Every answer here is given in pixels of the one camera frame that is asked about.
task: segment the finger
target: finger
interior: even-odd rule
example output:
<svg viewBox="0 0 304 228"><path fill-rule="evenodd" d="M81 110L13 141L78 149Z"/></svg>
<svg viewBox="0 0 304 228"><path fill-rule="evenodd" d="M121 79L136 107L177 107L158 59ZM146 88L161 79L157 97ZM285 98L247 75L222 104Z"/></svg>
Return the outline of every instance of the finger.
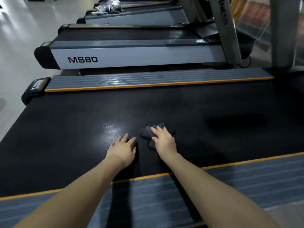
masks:
<svg viewBox="0 0 304 228"><path fill-rule="evenodd" d="M127 143L130 144L130 146L133 146L136 138L131 138Z"/></svg>
<svg viewBox="0 0 304 228"><path fill-rule="evenodd" d="M162 129L161 127L159 127L159 126L157 126L156 129L157 129L158 131L163 132L163 129Z"/></svg>
<svg viewBox="0 0 304 228"><path fill-rule="evenodd" d="M133 151L132 151L134 157L135 157L135 154L136 154L136 147L134 147Z"/></svg>
<svg viewBox="0 0 304 228"><path fill-rule="evenodd" d="M115 144L119 143L119 142L120 142L120 140L121 140L121 136L118 136L118 138L116 139Z"/></svg>
<svg viewBox="0 0 304 228"><path fill-rule="evenodd" d="M152 137L152 140L155 142L155 144L157 144L157 142L158 142L158 138L157 137Z"/></svg>
<svg viewBox="0 0 304 228"><path fill-rule="evenodd" d="M129 134L125 134L120 142L126 143L126 141L128 140L128 136L129 136Z"/></svg>
<svg viewBox="0 0 304 228"><path fill-rule="evenodd" d="M152 130L152 132L153 132L154 134L156 134L157 136L160 135L160 132L159 132L157 129L155 129L154 127L151 127L151 130Z"/></svg>

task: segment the person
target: person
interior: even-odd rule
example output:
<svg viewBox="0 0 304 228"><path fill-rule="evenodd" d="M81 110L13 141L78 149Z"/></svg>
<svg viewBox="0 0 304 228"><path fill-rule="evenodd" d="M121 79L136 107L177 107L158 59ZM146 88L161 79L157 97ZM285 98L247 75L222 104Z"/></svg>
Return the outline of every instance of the person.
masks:
<svg viewBox="0 0 304 228"><path fill-rule="evenodd" d="M256 203L234 188L212 177L177 153L176 143L167 129L151 128L160 158L173 171L209 228L267 227L279 225ZM102 196L119 171L132 163L136 138L128 134L112 143L105 159L69 184L15 228L85 228Z"/></svg>

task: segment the shiny floor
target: shiny floor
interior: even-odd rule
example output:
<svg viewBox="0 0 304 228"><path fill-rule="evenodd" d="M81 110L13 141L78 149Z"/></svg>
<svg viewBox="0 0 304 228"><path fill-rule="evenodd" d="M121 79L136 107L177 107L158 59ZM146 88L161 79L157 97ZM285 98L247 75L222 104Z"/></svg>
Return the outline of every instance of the shiny floor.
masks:
<svg viewBox="0 0 304 228"><path fill-rule="evenodd" d="M0 0L0 141L24 109L21 95L37 78L74 75L75 71L45 70L34 49L57 36L58 28L76 23L98 0ZM270 54L255 47L251 67L270 65Z"/></svg>

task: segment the gray cloth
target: gray cloth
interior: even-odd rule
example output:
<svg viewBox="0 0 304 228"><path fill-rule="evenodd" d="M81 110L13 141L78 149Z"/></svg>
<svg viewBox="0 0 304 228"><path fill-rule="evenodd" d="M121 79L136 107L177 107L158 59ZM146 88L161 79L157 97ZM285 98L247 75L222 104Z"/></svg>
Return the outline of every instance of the gray cloth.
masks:
<svg viewBox="0 0 304 228"><path fill-rule="evenodd" d="M156 146L155 146L155 142L152 140L152 137L157 137L157 136L152 132L151 127L156 128L157 126L161 127L162 129L165 127L163 123L160 123L158 125L146 126L145 128L139 130L140 136L149 140L148 147L154 150L156 150Z"/></svg>

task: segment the person's right hand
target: person's right hand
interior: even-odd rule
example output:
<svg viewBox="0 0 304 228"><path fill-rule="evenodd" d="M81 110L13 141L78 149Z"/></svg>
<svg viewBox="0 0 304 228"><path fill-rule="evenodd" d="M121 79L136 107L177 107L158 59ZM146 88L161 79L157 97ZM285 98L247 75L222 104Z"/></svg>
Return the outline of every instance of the person's right hand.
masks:
<svg viewBox="0 0 304 228"><path fill-rule="evenodd" d="M156 128L151 127L152 132L158 137L152 137L152 140L155 142L157 153L165 161L166 158L177 153L175 139L169 134L166 127L162 129L157 126Z"/></svg>

